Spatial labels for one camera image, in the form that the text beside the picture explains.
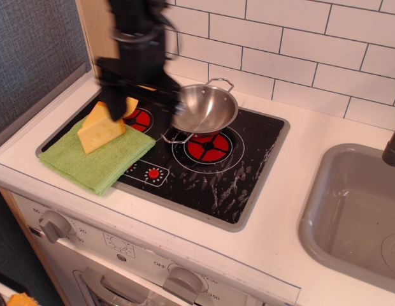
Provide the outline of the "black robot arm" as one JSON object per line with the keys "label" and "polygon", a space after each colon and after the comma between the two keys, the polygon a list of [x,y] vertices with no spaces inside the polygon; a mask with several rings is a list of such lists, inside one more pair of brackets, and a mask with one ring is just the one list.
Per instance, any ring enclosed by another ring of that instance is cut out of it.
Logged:
{"label": "black robot arm", "polygon": [[157,105],[174,114],[180,109],[180,85],[165,71],[165,28],[171,22],[162,15],[165,1],[110,1],[115,27],[112,37],[118,43],[118,58],[100,57],[96,66],[101,86],[100,100],[110,117],[123,118],[127,98]]}

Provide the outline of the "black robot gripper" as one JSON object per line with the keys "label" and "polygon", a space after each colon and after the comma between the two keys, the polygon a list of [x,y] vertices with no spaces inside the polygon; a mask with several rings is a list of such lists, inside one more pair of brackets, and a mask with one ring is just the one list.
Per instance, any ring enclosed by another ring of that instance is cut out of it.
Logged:
{"label": "black robot gripper", "polygon": [[153,28],[147,33],[113,31],[118,42],[119,58],[100,57],[100,100],[106,104],[113,121],[127,112],[128,96],[156,105],[164,114],[167,128],[173,117],[185,111],[180,101],[180,85],[165,71],[166,35],[164,28]]}

